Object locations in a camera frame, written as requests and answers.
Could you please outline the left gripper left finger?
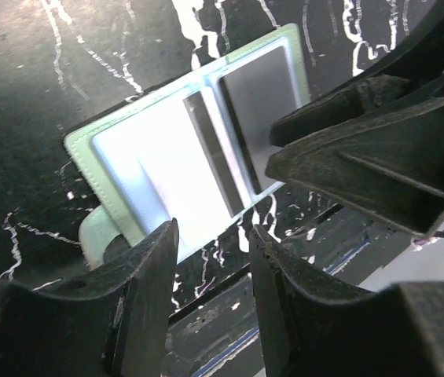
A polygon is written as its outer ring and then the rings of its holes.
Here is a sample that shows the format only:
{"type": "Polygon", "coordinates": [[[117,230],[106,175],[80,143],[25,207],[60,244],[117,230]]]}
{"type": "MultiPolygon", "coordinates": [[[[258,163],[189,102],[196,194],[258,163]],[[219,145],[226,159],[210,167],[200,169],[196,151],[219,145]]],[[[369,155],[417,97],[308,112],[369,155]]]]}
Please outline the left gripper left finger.
{"type": "Polygon", "coordinates": [[[178,243],[173,219],[69,281],[0,280],[0,376],[158,376],[178,243]]]}

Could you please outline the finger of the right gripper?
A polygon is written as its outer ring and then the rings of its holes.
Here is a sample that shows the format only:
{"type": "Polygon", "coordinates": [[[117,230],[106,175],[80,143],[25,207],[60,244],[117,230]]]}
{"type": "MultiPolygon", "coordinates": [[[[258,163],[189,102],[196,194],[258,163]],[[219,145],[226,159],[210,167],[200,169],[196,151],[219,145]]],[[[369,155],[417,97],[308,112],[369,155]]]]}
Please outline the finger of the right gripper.
{"type": "Polygon", "coordinates": [[[323,97],[276,121],[269,141],[284,147],[405,97],[444,72],[444,1],[437,1],[395,50],[323,97]]]}

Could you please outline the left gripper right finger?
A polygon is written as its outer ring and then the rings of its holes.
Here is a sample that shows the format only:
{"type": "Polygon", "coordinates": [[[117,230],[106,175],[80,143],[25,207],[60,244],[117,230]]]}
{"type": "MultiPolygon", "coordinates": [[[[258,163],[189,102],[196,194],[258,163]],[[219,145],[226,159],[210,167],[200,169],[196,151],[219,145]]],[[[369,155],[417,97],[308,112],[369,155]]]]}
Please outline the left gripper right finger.
{"type": "Polygon", "coordinates": [[[268,376],[444,376],[444,281],[374,293],[298,258],[260,225],[249,245],[268,376]]]}

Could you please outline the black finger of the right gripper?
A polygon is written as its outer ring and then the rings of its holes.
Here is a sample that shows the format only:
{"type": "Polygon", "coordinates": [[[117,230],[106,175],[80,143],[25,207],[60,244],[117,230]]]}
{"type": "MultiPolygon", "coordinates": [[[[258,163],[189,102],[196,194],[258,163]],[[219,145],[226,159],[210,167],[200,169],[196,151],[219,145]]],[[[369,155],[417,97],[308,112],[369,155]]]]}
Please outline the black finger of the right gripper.
{"type": "Polygon", "coordinates": [[[266,174],[431,236],[444,222],[444,97],[304,137],[273,154],[266,174]]]}

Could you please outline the white card edge-on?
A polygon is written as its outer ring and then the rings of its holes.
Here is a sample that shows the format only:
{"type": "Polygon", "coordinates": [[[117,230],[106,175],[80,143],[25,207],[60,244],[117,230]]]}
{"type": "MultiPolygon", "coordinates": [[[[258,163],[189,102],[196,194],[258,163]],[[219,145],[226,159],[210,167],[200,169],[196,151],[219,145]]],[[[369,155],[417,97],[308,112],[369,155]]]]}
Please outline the white card edge-on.
{"type": "Polygon", "coordinates": [[[212,88],[145,109],[135,133],[144,177],[133,191],[134,211],[147,226],[176,218],[184,259],[223,232],[248,202],[212,88]]]}

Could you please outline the green card holder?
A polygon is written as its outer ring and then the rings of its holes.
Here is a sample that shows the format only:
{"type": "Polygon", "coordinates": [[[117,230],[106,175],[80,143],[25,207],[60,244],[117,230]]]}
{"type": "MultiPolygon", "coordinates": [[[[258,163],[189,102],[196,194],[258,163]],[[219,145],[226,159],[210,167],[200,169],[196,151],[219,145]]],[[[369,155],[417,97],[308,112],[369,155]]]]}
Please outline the green card holder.
{"type": "Polygon", "coordinates": [[[310,101],[299,28],[286,24],[64,139],[99,206],[79,227],[90,268],[122,236],[176,219],[178,259],[241,225],[280,183],[271,126],[310,101]]]}

